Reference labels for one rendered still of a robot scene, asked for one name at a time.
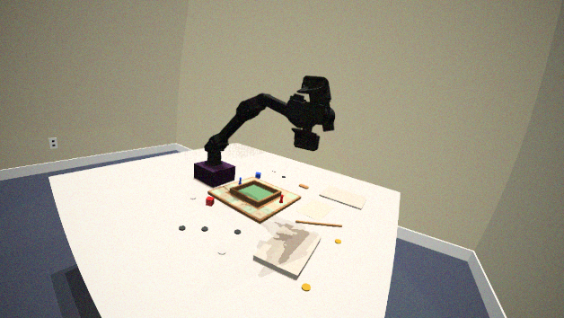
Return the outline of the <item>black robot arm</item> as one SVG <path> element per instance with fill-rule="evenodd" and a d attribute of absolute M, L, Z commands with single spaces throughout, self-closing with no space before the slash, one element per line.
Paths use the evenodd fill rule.
<path fill-rule="evenodd" d="M 330 85 L 328 83 L 327 93 L 321 95 L 320 104 L 330 107 Z M 253 96 L 245 101 L 241 101 L 236 109 L 236 115 L 225 125 L 225 127 L 216 135 L 209 138 L 209 141 L 204 146 L 207 151 L 207 164 L 216 166 L 222 164 L 222 156 L 220 151 L 224 151 L 228 144 L 228 138 L 247 120 L 254 119 L 266 107 L 285 116 L 291 123 L 298 128 L 303 128 L 303 107 L 308 104 L 304 96 L 295 93 L 290 96 L 290 100 L 285 103 L 281 100 L 271 96 L 268 93 L 261 93 Z M 323 132 L 333 131 L 335 112 L 330 108 L 330 118 L 328 125 L 322 125 Z"/>

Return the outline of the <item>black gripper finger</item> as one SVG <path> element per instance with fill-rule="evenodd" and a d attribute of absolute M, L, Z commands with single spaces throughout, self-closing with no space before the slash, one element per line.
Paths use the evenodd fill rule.
<path fill-rule="evenodd" d="M 303 82 L 301 89 L 297 90 L 297 93 L 301 94 L 318 94 L 323 95 L 324 86 L 322 83 L 315 82 Z"/>
<path fill-rule="evenodd" d="M 295 141 L 310 145 L 314 145 L 316 143 L 316 133 L 300 128 L 292 128 L 292 130 L 295 132 Z"/>

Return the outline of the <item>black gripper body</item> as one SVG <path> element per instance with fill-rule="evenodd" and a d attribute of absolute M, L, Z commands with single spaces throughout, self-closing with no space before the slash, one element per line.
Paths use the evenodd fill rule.
<path fill-rule="evenodd" d="M 322 83 L 324 86 L 323 93 L 327 93 L 328 80 L 325 77 L 306 75 L 303 82 L 315 82 Z M 318 99 L 317 99 L 318 98 Z M 330 107 L 326 107 L 320 104 L 321 96 L 318 94 L 312 94 L 310 103 L 305 104 L 303 107 L 303 118 L 304 130 L 313 131 L 313 125 L 328 125 L 330 118 Z M 316 151 L 319 148 L 319 138 L 316 135 L 316 143 L 314 145 L 294 141 L 294 146 L 302 148 L 305 150 Z"/>

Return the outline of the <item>brown tray with green floor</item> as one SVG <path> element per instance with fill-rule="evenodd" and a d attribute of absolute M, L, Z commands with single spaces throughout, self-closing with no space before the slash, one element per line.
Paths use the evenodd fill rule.
<path fill-rule="evenodd" d="M 211 190 L 211 191 L 215 193 L 217 196 L 236 205 L 238 208 L 257 217 L 258 219 L 262 219 L 265 215 L 274 212 L 275 210 L 284 206 L 286 203 L 298 197 L 290 192 L 279 189 L 275 186 L 272 186 L 264 181 L 260 181 L 255 178 L 250 178 L 245 181 L 242 181 L 242 184 L 238 184 L 238 183 L 239 182 L 235 182 L 230 185 L 224 186 L 220 189 Z M 257 208 L 271 201 L 272 199 L 279 198 L 281 195 L 285 197 L 283 197 L 283 203 L 279 203 L 280 201 L 279 198 L 269 203 L 267 206 L 258 210 L 240 201 L 239 199 L 236 199 L 235 197 L 227 194 L 226 193 L 227 191 L 230 191 L 230 193 L 233 194 L 235 197 L 242 199 Z"/>

